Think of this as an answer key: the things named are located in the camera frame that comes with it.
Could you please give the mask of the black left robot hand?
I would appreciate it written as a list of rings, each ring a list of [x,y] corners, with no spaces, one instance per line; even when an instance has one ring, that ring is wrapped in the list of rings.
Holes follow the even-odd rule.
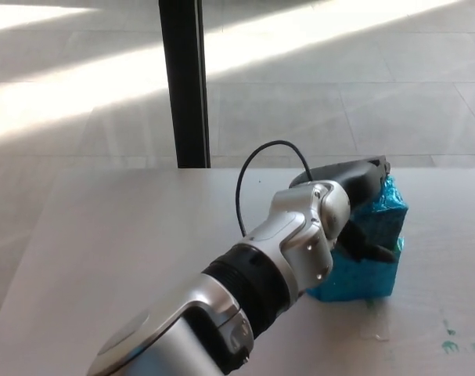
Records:
[[[352,212],[374,201],[380,195],[389,174],[390,163],[383,155],[329,164],[311,170],[314,180],[332,180],[344,188]],[[391,264],[397,261],[391,250],[370,243],[362,229],[351,220],[338,236],[337,243],[345,250],[347,256],[356,262],[368,259]]]

